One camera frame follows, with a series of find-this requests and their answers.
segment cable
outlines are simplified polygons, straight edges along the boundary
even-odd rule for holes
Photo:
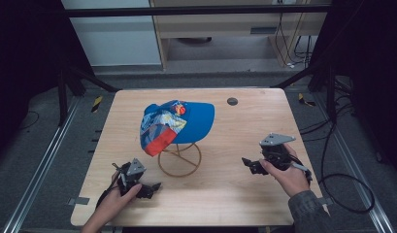
[[[347,94],[347,95],[342,95],[342,96],[339,96],[337,99],[335,99],[335,102],[337,103],[340,99],[342,99],[342,98],[350,98],[351,96],[349,95],[349,94]]]
[[[326,154],[326,150],[327,150],[327,148],[328,148],[329,139],[331,138],[331,134],[334,132],[335,127],[336,127],[336,124],[334,123],[334,124],[331,126],[331,129],[330,129],[330,131],[328,132],[327,139],[326,139],[326,141],[325,141],[324,150],[323,150],[323,152],[322,152],[322,157],[321,157],[321,180],[318,181],[318,183],[322,183],[322,185],[323,185],[325,191],[328,193],[328,195],[331,197],[331,199],[332,199],[335,203],[337,203],[339,206],[341,206],[342,208],[344,208],[344,209],[346,209],[346,210],[348,210],[348,211],[350,211],[350,212],[356,213],[356,214],[367,214],[367,213],[369,213],[369,212],[374,208],[375,202],[376,202],[375,197],[374,197],[374,193],[373,193],[373,191],[371,190],[371,188],[370,188],[368,185],[364,184],[364,183],[363,183],[362,181],[360,181],[359,179],[357,179],[357,178],[355,178],[355,177],[353,177],[353,176],[347,175],[347,174],[334,173],[334,174],[330,174],[330,175],[324,176],[324,159],[325,159],[325,154]],[[363,186],[369,191],[369,193],[371,194],[371,205],[370,205],[370,207],[367,208],[367,209],[365,209],[365,210],[355,210],[355,209],[353,209],[353,208],[348,207],[347,205],[344,205],[344,204],[343,204],[342,202],[340,202],[337,198],[335,198],[334,195],[332,195],[332,193],[328,190],[328,187],[327,187],[326,182],[325,182],[325,180],[327,180],[327,179],[329,179],[329,178],[333,178],[333,177],[344,177],[344,178],[352,179],[352,180],[354,180],[354,181],[360,183],[361,185],[363,185]]]
[[[316,138],[316,139],[308,139],[308,140],[303,140],[304,143],[308,143],[308,142],[315,142],[315,141],[319,141],[319,140],[324,140],[327,137],[322,137],[322,138]]]
[[[352,93],[351,87],[348,86],[347,84],[339,81],[338,79],[335,79],[335,85],[343,93],[346,93],[346,94],[351,94]]]
[[[282,0],[279,0],[278,3],[279,3],[280,5],[283,4]],[[282,38],[283,38],[283,43],[285,44],[286,55],[287,55],[288,58],[291,60],[292,63],[291,63],[290,66],[292,66],[292,65],[296,65],[296,64],[298,64],[298,63],[301,63],[302,61],[294,61],[294,60],[291,58],[291,55],[289,54],[289,47],[288,47],[288,44],[286,43],[285,37],[284,37],[284,35],[283,35],[283,30],[282,30],[282,15],[283,15],[283,13],[280,13],[280,20],[279,20],[279,24],[278,24],[277,31],[276,31],[276,34],[275,34],[275,44],[276,44],[276,47],[277,47],[278,52],[280,53],[280,57],[281,57],[281,59],[282,59],[282,62],[285,63],[285,59],[283,58],[283,55],[282,55],[282,53],[281,53],[281,50],[279,49],[279,46],[278,46],[278,33],[281,32],[281,35],[282,35]]]
[[[31,127],[32,125],[34,125],[34,124],[38,121],[38,119],[40,119],[40,114],[38,114],[37,112],[35,112],[35,111],[28,111],[28,113],[35,114],[35,115],[37,116],[37,118],[34,120],[34,122],[32,122],[32,123],[30,123],[30,124],[28,124],[28,125],[26,125],[26,126],[20,127],[18,130],[22,130],[22,129],[29,128],[29,127]]]
[[[343,107],[341,107],[340,109],[337,110],[337,116],[338,116],[338,114],[339,114],[342,110],[344,110],[344,109],[346,109],[346,108],[350,108],[351,106],[352,106],[351,104],[345,104]],[[323,120],[323,121],[321,121],[321,122],[312,124],[312,125],[307,126],[307,127],[305,127],[305,128],[302,128],[302,129],[299,130],[299,131],[300,131],[300,134],[301,134],[301,135],[306,135],[306,134],[315,132],[316,130],[318,130],[318,129],[322,128],[323,126],[325,126],[325,124],[329,123],[330,121],[331,121],[330,119],[326,119],[326,120]],[[301,131],[303,131],[303,130],[309,129],[309,128],[314,127],[314,126],[316,126],[316,125],[318,125],[318,127],[314,128],[314,129],[312,129],[312,130],[310,130],[310,131],[301,132]]]
[[[95,209],[97,209],[97,208],[99,207],[99,205],[101,204],[101,202],[104,200],[104,198],[105,198],[106,196],[108,196],[108,194],[110,194],[111,190],[113,190],[113,189],[115,189],[115,188],[118,187],[118,185],[117,185],[117,186],[114,186],[114,184],[116,183],[116,180],[118,179],[119,175],[120,175],[120,173],[116,173],[116,176],[114,177],[114,179],[113,179],[113,181],[111,182],[110,186],[107,188],[107,190],[105,190],[105,191],[101,194],[101,196],[100,196],[99,199],[98,199],[98,202],[96,203]],[[115,226],[113,226],[113,233],[114,233],[114,232],[116,232],[116,227],[115,227]]]
[[[304,68],[307,68],[308,65],[310,64],[310,54],[312,54],[312,52],[310,52],[310,46],[312,45],[312,36],[308,36],[308,43],[307,43],[306,51],[297,51],[297,48],[301,41],[301,38],[302,38],[302,36],[299,36],[297,39],[297,42],[296,42],[295,48],[294,48],[294,54],[296,57],[298,57],[300,59],[304,59]]]
[[[301,162],[301,160],[299,160],[296,156],[294,156],[290,153],[288,155],[289,155],[289,158],[295,162],[295,163],[292,163],[292,166],[304,171],[304,175],[305,175],[305,178],[307,178],[308,185],[311,185],[311,181],[313,180],[313,173],[307,167],[305,167],[304,164]]]

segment tape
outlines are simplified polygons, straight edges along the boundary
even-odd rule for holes
[[[334,201],[331,198],[325,198],[325,197],[319,197],[318,202],[321,205],[327,205],[327,206],[334,204]]]
[[[298,94],[298,101],[299,101],[301,104],[305,104],[305,105],[312,106],[312,107],[315,106],[315,102],[314,102],[314,101],[306,101],[306,100],[304,99],[304,95],[301,94],[301,93]]]
[[[75,206],[75,205],[88,205],[89,198],[87,197],[77,197],[76,199],[70,198],[67,201],[68,206]]]
[[[92,106],[92,109],[91,109],[92,113],[96,113],[98,111],[98,108],[99,108],[99,105],[101,104],[101,101],[102,101],[102,96],[101,95],[96,97],[96,99],[94,101],[94,104]]]

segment cap brim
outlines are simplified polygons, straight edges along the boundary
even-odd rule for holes
[[[213,126],[215,107],[209,103],[187,102],[189,117],[186,126],[172,142],[173,144],[195,143],[207,136]]]

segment hat stand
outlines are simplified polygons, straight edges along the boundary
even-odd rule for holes
[[[174,155],[174,156],[176,156],[176,157],[178,157],[178,158],[184,160],[185,162],[191,164],[191,165],[194,166],[195,168],[194,168],[192,171],[190,171],[190,172],[188,172],[188,173],[186,173],[186,174],[180,174],[180,175],[179,175],[179,174],[170,173],[170,172],[168,172],[168,170],[164,169],[164,167],[163,167],[162,164],[161,164],[161,153],[162,153],[162,152],[158,155],[158,165],[159,165],[159,168],[160,168],[165,174],[167,174],[168,176],[171,176],[171,177],[179,177],[179,178],[181,178],[181,177],[187,177],[187,176],[191,175],[192,173],[194,173],[194,172],[198,169],[199,165],[201,164],[201,159],[202,159],[201,151],[199,150],[198,146],[197,146],[195,143],[191,143],[191,145],[189,145],[188,147],[186,147],[186,148],[184,148],[184,149],[180,149],[180,147],[179,147],[178,144],[176,144],[176,147],[177,147],[176,150],[167,150],[167,149],[165,149],[165,150],[163,150],[162,152],[170,153],[170,154],[172,154],[172,155]],[[198,150],[198,156],[199,156],[199,158],[198,158],[198,162],[197,162],[197,163],[195,163],[195,162],[193,162],[193,161],[190,161],[190,160],[188,160],[187,158],[182,157],[182,155],[181,155],[181,152],[184,152],[184,151],[186,151],[186,150],[188,150],[188,149],[190,149],[190,148],[192,148],[192,147],[195,147],[195,148]]]

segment floor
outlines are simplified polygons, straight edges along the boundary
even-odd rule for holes
[[[308,39],[302,38],[297,51],[304,51],[307,42]],[[293,59],[305,60],[295,55]],[[99,79],[123,88],[266,87],[286,80],[307,66],[301,62],[293,68],[281,67],[265,37],[213,38],[207,43],[203,39],[173,40],[168,60],[168,67],[162,71],[134,71],[119,76],[103,74]],[[306,89],[308,80],[306,77],[285,90],[301,132],[307,132],[311,125],[326,120],[325,92],[309,93]],[[79,230],[69,222],[74,208],[72,203],[79,195],[91,155],[96,150],[97,139],[114,100],[113,93],[92,83],[84,84],[87,88],[84,97],[69,94],[69,106],[77,108],[71,109],[73,117],[68,128],[57,127],[56,89],[31,100],[30,112],[0,163],[0,232],[9,226],[9,222],[13,223],[10,226],[16,229],[14,232]],[[300,103],[300,92],[316,107]],[[103,96],[103,102],[94,114],[90,109],[99,95]],[[347,105],[346,98],[339,100],[339,107]],[[320,174],[321,169],[325,169],[325,174],[354,175],[368,183],[377,198],[376,207],[366,215],[352,214],[337,204],[328,206],[337,230],[397,232],[397,173],[389,164],[377,162],[371,141],[360,127],[359,119],[354,117],[353,108],[349,106],[340,114],[328,151],[324,153],[326,146],[322,138],[328,130],[328,125],[325,125],[303,136],[315,173]],[[62,142],[60,145],[52,144],[55,137]],[[320,165],[323,155],[325,167]],[[31,181],[38,185],[31,186]],[[366,197],[369,193],[361,185],[351,181],[328,182],[332,184],[329,191],[347,206],[368,207]]]

